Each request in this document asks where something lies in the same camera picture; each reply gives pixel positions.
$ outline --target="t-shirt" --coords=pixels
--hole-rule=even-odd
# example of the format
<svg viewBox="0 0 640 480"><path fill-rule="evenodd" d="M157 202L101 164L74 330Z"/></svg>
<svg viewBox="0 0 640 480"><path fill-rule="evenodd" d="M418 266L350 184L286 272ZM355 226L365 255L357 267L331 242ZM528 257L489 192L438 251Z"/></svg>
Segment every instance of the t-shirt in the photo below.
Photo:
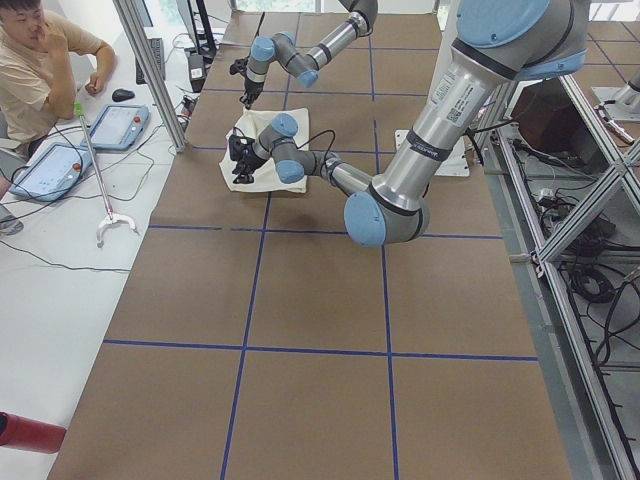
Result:
<svg viewBox="0 0 640 480"><path fill-rule="evenodd" d="M47 10L44 16L64 32L70 52L86 55L100 48L99 38L66 18ZM0 25L0 110L7 120L9 137L23 146L49 133L58 120L42 110L52 81L49 54L19 44Z"/></svg>

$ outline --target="red object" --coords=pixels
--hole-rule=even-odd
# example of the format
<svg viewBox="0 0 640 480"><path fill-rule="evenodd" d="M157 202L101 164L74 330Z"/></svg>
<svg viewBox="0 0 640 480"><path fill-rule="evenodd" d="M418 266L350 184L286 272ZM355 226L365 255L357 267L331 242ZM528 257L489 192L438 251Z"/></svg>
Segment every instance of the red object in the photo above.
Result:
<svg viewBox="0 0 640 480"><path fill-rule="evenodd" d="M0 446L30 452L60 450L67 429L30 418L0 412Z"/></svg>

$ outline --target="computer mouse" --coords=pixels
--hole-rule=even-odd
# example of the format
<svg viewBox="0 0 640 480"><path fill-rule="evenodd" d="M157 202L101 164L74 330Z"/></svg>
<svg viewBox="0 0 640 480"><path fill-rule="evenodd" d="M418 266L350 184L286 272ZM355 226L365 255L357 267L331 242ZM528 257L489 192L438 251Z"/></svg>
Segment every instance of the computer mouse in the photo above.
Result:
<svg viewBox="0 0 640 480"><path fill-rule="evenodd" d="M131 90L126 90L124 88L118 88L116 90L113 91L113 93L111 94L111 99L114 102L124 102L125 100L129 100L130 98L135 97L136 94L133 93Z"/></svg>

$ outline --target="person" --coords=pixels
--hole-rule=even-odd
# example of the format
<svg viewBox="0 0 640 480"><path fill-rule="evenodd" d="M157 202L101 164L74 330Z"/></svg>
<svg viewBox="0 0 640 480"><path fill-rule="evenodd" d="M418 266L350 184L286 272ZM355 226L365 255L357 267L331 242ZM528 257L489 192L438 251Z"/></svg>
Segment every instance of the person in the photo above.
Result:
<svg viewBox="0 0 640 480"><path fill-rule="evenodd" d="M42 7L41 0L0 0L0 111L17 151L29 158L55 123L74 114L76 83L69 52L94 55L85 89L104 90L116 56L103 40ZM0 175L0 199L10 187ZM11 219L0 218L0 234Z"/></svg>

